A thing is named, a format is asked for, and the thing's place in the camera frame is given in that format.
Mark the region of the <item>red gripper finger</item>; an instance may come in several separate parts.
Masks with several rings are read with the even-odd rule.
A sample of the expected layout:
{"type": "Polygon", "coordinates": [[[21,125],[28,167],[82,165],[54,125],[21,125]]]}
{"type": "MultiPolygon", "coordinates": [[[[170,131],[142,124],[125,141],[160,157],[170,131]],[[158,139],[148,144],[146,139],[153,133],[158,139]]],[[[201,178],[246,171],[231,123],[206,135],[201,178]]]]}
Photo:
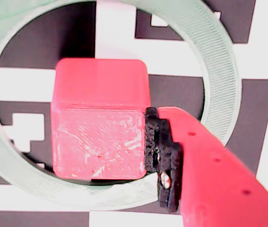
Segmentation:
{"type": "Polygon", "coordinates": [[[145,112],[145,168],[160,207],[185,227],[268,227],[268,191],[196,118],[177,107],[145,112]]]}

